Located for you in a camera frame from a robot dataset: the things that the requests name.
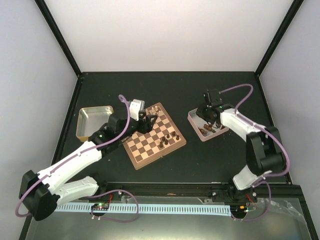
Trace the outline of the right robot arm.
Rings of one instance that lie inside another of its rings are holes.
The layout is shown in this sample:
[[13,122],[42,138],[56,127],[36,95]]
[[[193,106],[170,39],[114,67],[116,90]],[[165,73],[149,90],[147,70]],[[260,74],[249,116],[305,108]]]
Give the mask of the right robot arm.
[[246,164],[227,187],[231,201],[240,201],[266,177],[279,177],[288,172],[289,157],[277,128],[253,122],[229,104],[215,107],[202,104],[196,115],[207,123],[229,128],[246,143]]

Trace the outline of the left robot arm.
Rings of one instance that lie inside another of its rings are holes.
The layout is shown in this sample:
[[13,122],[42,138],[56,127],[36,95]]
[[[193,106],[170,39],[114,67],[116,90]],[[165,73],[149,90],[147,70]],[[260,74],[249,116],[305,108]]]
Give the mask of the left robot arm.
[[106,185],[93,177],[69,182],[69,179],[116,150],[134,133],[149,133],[158,118],[145,110],[138,112],[137,119],[111,114],[108,121],[95,131],[78,149],[37,173],[29,170],[22,176],[19,204],[24,205],[36,221],[50,216],[58,206],[73,200],[94,197],[103,199],[108,192]]

